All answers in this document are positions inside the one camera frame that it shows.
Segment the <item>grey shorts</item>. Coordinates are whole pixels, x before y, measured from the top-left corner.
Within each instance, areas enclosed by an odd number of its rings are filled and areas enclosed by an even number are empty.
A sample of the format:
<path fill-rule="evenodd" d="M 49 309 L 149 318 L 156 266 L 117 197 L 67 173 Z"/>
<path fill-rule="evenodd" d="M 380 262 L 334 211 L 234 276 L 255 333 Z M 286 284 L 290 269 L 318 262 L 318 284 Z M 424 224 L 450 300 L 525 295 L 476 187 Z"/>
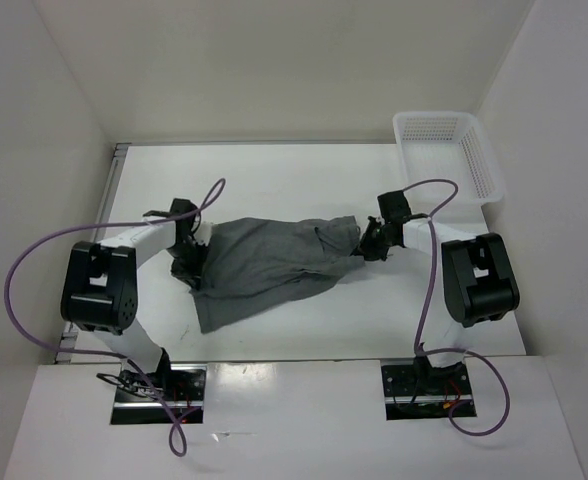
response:
<path fill-rule="evenodd" d="M 200 331 L 215 332 L 332 289 L 365 266 L 353 216 L 285 222 L 241 218 L 212 228 L 200 286 Z"/>

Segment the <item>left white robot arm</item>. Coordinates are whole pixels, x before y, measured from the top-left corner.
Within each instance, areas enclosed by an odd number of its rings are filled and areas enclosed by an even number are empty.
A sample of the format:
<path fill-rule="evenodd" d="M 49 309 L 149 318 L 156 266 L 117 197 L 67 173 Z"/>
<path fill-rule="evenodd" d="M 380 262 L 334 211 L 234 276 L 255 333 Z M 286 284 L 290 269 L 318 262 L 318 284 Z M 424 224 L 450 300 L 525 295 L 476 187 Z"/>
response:
<path fill-rule="evenodd" d="M 138 365 L 119 375 L 114 382 L 118 388 L 159 400 L 176 391 L 180 380 L 169 354 L 137 320 L 137 271 L 165 251 L 172 257 L 171 275 L 197 288 L 208 247 L 195 237 L 200 213 L 191 201 L 176 198 L 169 211 L 151 210 L 146 216 L 150 221 L 142 226 L 72 247 L 60 310 L 65 320 Z"/>

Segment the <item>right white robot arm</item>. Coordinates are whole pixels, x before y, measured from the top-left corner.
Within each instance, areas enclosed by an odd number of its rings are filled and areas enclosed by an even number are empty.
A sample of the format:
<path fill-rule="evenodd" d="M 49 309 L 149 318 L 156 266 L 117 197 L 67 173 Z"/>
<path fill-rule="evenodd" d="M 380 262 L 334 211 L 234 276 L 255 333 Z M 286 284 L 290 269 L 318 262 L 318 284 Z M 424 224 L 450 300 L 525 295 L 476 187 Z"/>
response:
<path fill-rule="evenodd" d="M 455 331 L 462 333 L 483 322 L 502 319 L 516 310 L 520 292 L 502 237 L 475 235 L 414 213 L 403 191 L 377 197 L 380 216 L 368 218 L 353 251 L 367 261 L 385 261 L 393 247 L 420 251 L 431 257 L 426 300 L 415 335 L 412 378 L 424 393 L 434 393 L 462 368 L 467 353 L 452 335 L 434 346 L 422 340 L 436 284 L 442 286 L 445 308 Z"/>

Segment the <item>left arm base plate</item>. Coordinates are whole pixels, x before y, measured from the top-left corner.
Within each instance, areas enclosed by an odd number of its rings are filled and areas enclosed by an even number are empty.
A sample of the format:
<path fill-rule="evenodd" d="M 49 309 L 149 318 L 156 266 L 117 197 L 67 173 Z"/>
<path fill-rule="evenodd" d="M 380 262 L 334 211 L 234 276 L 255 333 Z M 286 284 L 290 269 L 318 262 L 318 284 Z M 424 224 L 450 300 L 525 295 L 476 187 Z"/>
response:
<path fill-rule="evenodd" d="M 201 424 L 207 378 L 205 364 L 175 363 L 172 365 L 173 386 L 163 392 L 172 413 L 182 424 Z M 97 374 L 103 382 L 115 387 L 110 424 L 160 425 L 171 424 L 153 389 L 138 374 L 122 371 Z"/>

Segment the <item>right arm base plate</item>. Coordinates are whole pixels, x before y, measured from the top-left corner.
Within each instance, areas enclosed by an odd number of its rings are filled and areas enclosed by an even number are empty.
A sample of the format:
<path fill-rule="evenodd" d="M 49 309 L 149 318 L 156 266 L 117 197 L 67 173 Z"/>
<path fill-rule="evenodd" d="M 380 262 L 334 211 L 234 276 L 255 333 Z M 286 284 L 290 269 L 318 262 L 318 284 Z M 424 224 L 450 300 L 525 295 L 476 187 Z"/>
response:
<path fill-rule="evenodd" d="M 476 416 L 472 388 L 464 363 L 433 368 L 426 359 L 381 363 L 386 419 L 424 420 Z"/>

